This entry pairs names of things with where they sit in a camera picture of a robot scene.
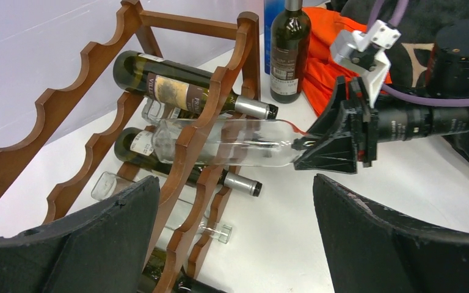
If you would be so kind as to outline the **small clear glass bottle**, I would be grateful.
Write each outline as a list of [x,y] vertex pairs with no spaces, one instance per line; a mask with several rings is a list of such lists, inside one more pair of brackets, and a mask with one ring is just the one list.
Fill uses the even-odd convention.
[[286,120],[220,119],[199,150],[196,165],[284,167],[315,138]]

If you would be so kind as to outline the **clear square bottle black cap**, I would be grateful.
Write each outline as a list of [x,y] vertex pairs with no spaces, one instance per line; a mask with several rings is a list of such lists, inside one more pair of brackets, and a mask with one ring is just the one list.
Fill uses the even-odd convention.
[[147,99],[142,109],[141,116],[150,125],[158,125],[159,121],[162,119],[198,119],[200,115],[177,107],[166,106],[164,103],[152,99]]

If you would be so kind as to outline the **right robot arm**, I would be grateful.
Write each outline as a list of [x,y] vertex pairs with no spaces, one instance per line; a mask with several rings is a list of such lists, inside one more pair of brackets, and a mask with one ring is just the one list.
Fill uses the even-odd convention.
[[331,49],[360,76],[337,77],[321,116],[296,139],[296,170],[354,174],[370,167],[383,142],[443,136],[469,160],[469,19],[438,31],[424,87],[371,84],[371,53],[358,51],[362,34],[343,31]]

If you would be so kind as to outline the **dark wine bottle brown label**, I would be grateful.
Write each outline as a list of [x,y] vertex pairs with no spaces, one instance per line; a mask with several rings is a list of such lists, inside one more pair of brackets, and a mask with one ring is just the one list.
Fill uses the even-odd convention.
[[121,52],[113,65],[115,83],[123,90],[201,114],[209,98],[213,74],[158,56]]

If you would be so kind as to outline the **blue square glass bottle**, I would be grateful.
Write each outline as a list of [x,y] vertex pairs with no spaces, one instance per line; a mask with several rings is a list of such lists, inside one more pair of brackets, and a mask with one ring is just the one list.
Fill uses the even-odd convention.
[[264,0],[264,72],[270,73],[271,54],[271,27],[278,14],[280,1]]

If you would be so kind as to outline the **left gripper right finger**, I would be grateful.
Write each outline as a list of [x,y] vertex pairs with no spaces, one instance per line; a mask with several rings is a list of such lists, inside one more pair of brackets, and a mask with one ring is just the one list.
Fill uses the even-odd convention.
[[469,292],[469,233],[388,208],[322,174],[313,202],[335,292]]

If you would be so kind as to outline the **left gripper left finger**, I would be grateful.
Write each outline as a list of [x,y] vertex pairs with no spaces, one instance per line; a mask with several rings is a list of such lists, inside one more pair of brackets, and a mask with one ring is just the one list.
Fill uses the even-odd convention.
[[158,211],[149,176],[51,223],[0,237],[0,292],[136,292]]

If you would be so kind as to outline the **brown wooden wine rack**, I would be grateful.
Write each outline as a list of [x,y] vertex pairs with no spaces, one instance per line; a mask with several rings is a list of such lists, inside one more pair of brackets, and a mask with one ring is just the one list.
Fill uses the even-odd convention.
[[[74,83],[64,89],[47,89],[39,96],[35,102],[37,117],[32,131],[22,141],[0,148],[0,198],[132,36],[138,38],[144,50],[155,53],[159,53],[159,47],[152,33],[154,27],[234,40],[234,52],[229,63],[216,68],[211,78],[211,96],[205,110],[182,130],[176,140],[175,162],[170,175],[164,184],[159,184],[158,211],[146,261],[198,158],[199,150],[194,148],[204,144],[235,79],[242,76],[244,94],[253,99],[260,97],[258,16],[252,12],[242,12],[233,24],[150,12],[144,10],[139,1],[122,1],[116,17],[115,33],[108,42],[90,42],[81,51],[81,69]],[[130,93],[124,93],[118,99],[114,122],[106,131],[91,136],[86,143],[85,160],[78,173],[71,180],[56,185],[49,194],[48,212],[43,225],[70,215],[69,208],[140,102],[139,96]]]

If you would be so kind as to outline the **orange cloth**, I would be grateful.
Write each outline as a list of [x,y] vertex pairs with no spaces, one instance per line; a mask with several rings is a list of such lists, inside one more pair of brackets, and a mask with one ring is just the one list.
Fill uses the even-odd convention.
[[302,90],[313,111],[319,116],[329,103],[335,79],[343,76],[349,81],[357,76],[353,71],[334,62],[330,45],[340,31],[364,32],[367,26],[325,8],[306,7],[303,11],[311,20],[311,32]]

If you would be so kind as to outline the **black floral blanket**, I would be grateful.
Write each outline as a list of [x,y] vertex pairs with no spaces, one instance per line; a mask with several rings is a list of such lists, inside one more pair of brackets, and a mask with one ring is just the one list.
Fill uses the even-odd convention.
[[405,88],[425,86],[438,31],[457,20],[469,19],[469,1],[333,1],[332,7],[342,16],[365,24],[364,32],[381,20],[401,33],[385,51],[391,67],[384,84]]

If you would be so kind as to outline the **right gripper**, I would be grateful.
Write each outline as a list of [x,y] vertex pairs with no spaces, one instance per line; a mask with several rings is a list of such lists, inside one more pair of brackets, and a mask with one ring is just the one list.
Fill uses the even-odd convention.
[[369,95],[361,77],[351,79],[349,100],[356,114],[351,118],[344,109],[347,100],[347,81],[344,76],[335,79],[335,85],[327,107],[301,138],[294,139],[291,148],[300,151],[294,160],[295,170],[319,170],[356,174],[357,160],[364,168],[371,167],[377,159],[379,138],[378,111],[369,105]]

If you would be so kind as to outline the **dark wine bottle silver neck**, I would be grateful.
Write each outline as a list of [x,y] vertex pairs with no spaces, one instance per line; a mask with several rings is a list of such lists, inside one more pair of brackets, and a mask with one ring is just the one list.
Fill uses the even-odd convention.
[[310,44],[311,20],[302,10],[302,0],[287,0],[271,26],[271,97],[293,103],[302,92]]

